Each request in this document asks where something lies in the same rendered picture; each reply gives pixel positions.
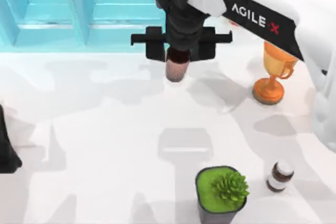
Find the pink brown cup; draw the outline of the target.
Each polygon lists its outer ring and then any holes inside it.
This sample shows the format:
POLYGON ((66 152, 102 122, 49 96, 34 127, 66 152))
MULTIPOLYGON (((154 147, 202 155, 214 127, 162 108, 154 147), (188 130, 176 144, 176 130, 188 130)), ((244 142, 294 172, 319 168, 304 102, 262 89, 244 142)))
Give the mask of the pink brown cup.
POLYGON ((166 52, 166 78, 170 82, 180 82, 186 73, 191 58, 191 51, 179 51, 169 47, 166 52))

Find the golden orange trophy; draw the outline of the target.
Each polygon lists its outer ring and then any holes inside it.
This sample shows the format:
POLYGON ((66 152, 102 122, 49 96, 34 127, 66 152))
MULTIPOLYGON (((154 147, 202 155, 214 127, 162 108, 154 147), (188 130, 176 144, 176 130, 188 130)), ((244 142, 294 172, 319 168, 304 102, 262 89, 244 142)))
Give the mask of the golden orange trophy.
POLYGON ((264 42, 264 68, 268 78, 260 78, 253 86, 253 96, 261 104, 275 105, 284 97, 284 87, 278 81, 292 76, 298 59, 269 42, 264 42))

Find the light blue rack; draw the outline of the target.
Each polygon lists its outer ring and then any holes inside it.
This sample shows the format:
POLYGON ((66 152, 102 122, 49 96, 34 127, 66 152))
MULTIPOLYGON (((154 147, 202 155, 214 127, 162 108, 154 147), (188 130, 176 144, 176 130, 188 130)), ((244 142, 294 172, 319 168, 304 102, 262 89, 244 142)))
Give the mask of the light blue rack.
POLYGON ((154 0, 0 0, 0 52, 138 52, 164 20, 154 0))

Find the green plant in grey pot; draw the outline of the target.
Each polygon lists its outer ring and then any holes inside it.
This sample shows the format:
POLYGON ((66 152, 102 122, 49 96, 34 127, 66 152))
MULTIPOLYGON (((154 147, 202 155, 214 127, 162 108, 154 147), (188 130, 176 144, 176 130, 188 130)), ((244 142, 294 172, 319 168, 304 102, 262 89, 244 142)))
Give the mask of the green plant in grey pot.
POLYGON ((201 169, 195 186, 201 224, 231 224, 249 195, 246 177, 230 166, 201 169))

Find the brown bottle with white label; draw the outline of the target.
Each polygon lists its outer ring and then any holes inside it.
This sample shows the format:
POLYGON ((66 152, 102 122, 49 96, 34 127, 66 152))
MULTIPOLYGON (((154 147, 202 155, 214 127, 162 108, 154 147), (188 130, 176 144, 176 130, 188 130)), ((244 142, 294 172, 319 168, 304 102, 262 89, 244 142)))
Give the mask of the brown bottle with white label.
POLYGON ((286 184, 291 181, 294 170, 286 161, 278 161, 274 164, 270 175, 266 179, 267 187, 276 193, 286 189, 286 184))

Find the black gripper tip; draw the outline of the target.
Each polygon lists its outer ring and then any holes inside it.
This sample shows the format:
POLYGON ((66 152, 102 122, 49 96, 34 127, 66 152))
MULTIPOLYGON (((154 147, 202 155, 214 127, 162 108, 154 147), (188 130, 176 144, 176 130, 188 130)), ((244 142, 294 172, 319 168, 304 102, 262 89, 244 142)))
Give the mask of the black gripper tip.
POLYGON ((13 174, 21 166, 22 160, 9 140, 4 110, 0 104, 0 174, 13 174))

